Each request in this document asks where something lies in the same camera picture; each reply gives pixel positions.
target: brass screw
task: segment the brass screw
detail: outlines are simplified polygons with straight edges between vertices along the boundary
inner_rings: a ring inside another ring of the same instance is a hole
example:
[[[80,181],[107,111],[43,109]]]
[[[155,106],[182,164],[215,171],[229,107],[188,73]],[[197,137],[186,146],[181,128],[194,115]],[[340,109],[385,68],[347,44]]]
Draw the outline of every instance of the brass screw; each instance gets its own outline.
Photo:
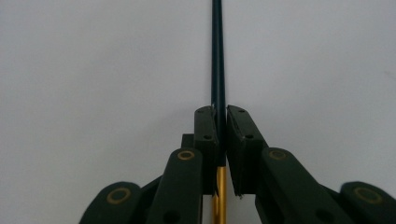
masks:
[[[127,188],[117,188],[113,189],[109,194],[107,194],[107,202],[111,204],[120,204],[127,201],[131,197],[131,191]]]
[[[288,155],[281,150],[272,150],[270,151],[269,155],[272,159],[277,161],[283,161],[288,157]]]
[[[373,191],[372,189],[367,189],[367,188],[355,188],[353,192],[356,194],[356,196],[367,202],[367,203],[382,203],[383,199],[381,195],[379,195],[377,192]]]
[[[189,161],[195,157],[195,154],[191,151],[184,150],[177,154],[177,157],[183,161]]]

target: thin dark rod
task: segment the thin dark rod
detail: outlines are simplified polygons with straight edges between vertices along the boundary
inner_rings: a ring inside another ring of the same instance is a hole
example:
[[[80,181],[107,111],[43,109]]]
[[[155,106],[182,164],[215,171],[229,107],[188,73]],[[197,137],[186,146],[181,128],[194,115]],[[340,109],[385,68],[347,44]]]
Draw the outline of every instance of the thin dark rod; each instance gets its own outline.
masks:
[[[226,107],[224,88],[224,53],[221,0],[213,0],[212,7],[212,106],[219,139],[219,166],[225,166]]]

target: yellow object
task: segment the yellow object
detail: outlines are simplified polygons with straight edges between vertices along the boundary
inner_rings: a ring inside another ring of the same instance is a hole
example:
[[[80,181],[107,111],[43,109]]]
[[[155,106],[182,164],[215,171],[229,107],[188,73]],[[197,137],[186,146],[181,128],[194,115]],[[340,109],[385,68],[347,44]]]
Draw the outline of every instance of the yellow object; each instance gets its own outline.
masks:
[[[226,224],[227,203],[227,169],[225,166],[218,167],[218,191],[212,199],[212,224]]]

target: white background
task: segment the white background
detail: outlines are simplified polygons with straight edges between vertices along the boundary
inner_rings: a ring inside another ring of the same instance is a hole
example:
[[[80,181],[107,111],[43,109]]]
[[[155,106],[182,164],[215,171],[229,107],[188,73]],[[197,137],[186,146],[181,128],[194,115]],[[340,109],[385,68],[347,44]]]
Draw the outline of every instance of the white background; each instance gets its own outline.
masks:
[[[395,197],[396,2],[228,0],[223,19],[227,104],[319,183]],[[0,1],[0,222],[78,223],[107,185],[161,175],[210,104],[210,25],[211,1]],[[228,223],[260,223],[229,191]]]

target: circular hole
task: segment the circular hole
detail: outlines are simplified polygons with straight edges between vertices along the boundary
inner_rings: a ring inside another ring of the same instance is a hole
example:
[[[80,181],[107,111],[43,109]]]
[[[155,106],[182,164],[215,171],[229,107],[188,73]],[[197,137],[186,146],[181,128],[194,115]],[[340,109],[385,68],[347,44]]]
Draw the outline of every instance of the circular hole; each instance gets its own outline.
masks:
[[[319,218],[322,222],[325,222],[325,223],[333,223],[334,222],[334,216],[326,210],[319,209],[316,212],[316,215],[317,215],[317,218]]]
[[[178,211],[168,211],[163,215],[163,222],[172,224],[180,221],[180,213]]]
[[[111,204],[120,204],[131,197],[131,191],[127,188],[118,188],[107,194],[107,202]]]
[[[367,203],[382,203],[382,197],[372,189],[355,188],[353,190],[358,198]]]
[[[271,157],[272,159],[277,160],[277,161],[285,160],[286,157],[288,157],[288,156],[286,155],[286,153],[283,152],[283,151],[281,151],[281,150],[272,150],[272,151],[270,151],[269,154],[270,154],[270,157]]]
[[[195,154],[191,151],[184,150],[177,154],[177,157],[183,161],[188,161],[194,158]]]

